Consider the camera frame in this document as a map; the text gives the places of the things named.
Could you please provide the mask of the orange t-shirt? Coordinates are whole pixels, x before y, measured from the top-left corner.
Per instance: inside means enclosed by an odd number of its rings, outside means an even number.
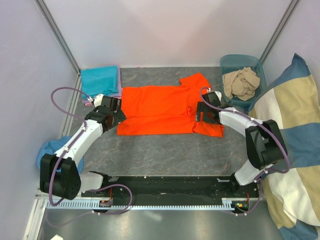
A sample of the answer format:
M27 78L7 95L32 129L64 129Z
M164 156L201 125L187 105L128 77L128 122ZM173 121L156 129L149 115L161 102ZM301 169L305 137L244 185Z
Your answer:
M119 136L202 134L221 138L224 126L196 121L197 105L210 87L201 74L180 79L179 86L141 86L122 89L121 109L126 120L117 127Z

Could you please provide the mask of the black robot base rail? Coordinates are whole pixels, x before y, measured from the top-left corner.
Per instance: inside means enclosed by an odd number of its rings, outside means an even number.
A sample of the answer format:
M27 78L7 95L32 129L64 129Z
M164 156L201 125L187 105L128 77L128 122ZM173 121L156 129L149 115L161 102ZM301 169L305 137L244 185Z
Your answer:
M82 197L108 198L127 205L218 205L222 199L246 201L259 196L256 183L235 189L230 176L108 176L98 192L86 191Z

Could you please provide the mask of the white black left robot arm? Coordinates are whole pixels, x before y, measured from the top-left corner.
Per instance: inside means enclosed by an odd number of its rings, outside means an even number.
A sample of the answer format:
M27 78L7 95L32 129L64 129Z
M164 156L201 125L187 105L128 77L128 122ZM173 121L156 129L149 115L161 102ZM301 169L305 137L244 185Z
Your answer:
M93 100L93 105L94 109L84 117L70 140L53 154L46 153L41 158L39 187L43 193L66 200L73 200L79 193L90 190L99 197L109 193L110 185L104 181L104 174L95 171L83 174L78 166L94 141L125 121L126 116L119 98L100 94Z

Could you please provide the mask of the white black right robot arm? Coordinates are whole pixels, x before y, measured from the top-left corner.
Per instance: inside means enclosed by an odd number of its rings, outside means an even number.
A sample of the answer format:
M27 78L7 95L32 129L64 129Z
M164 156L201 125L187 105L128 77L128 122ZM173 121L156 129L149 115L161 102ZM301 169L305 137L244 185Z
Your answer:
M262 121L228 103L221 104L221 93L211 91L209 87L201 88L199 95L196 122L227 126L245 137L247 160L229 180L229 191L233 196L242 196L247 185L270 171L286 174L290 170L288 151L276 121Z

